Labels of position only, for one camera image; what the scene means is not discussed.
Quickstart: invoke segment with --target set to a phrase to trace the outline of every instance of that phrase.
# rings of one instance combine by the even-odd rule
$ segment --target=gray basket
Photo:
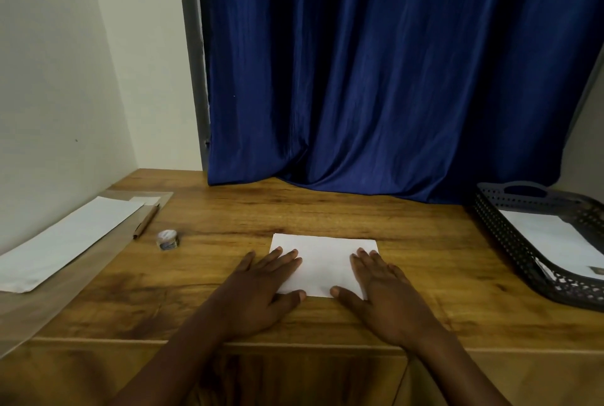
[[[522,189],[541,195],[512,193]],[[604,254],[604,205],[576,193],[548,189],[533,182],[479,183],[473,208],[517,267],[521,278],[552,301],[604,312],[603,280],[590,279],[556,266],[527,241],[498,209],[557,215]],[[545,265],[553,278],[538,263]]]

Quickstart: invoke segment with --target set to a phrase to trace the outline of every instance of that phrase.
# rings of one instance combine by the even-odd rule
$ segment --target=hand
[[[232,274],[218,287],[200,311],[209,311],[224,339],[252,335],[275,324],[306,298],[303,290],[275,295],[302,263],[298,250],[279,256],[277,247],[252,265],[255,253],[248,253]]]
[[[434,314],[395,265],[359,248],[350,262],[367,301],[342,287],[333,287],[334,298],[361,319],[382,341],[417,352],[422,339],[446,331]]]

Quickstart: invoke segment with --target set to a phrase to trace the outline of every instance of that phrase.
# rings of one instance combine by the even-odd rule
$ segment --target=table surface
[[[604,313],[530,290],[463,207],[301,189],[278,179],[209,187],[202,172],[141,169],[112,189],[173,191],[131,242],[36,338],[165,341],[249,250],[274,233],[375,239],[468,349],[604,350]],[[162,252],[155,234],[176,229]],[[330,298],[306,299],[283,321],[232,347],[389,352]]]

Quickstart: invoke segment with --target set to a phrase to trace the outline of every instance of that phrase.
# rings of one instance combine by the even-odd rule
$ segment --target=fabric
[[[604,0],[211,0],[208,181],[460,202],[559,176]]]

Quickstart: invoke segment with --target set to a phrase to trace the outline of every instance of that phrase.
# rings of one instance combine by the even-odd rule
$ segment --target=wooden table
[[[174,195],[140,240],[0,362],[1,404],[107,400],[247,251],[268,252],[273,233],[376,239],[515,405],[604,403],[604,313],[535,294],[460,206],[277,179],[210,188],[203,173],[167,170],[136,171],[112,189]],[[162,252],[155,234],[168,228],[181,246]],[[416,359],[379,341],[335,300],[313,297],[268,331],[226,344],[190,400],[443,403]]]

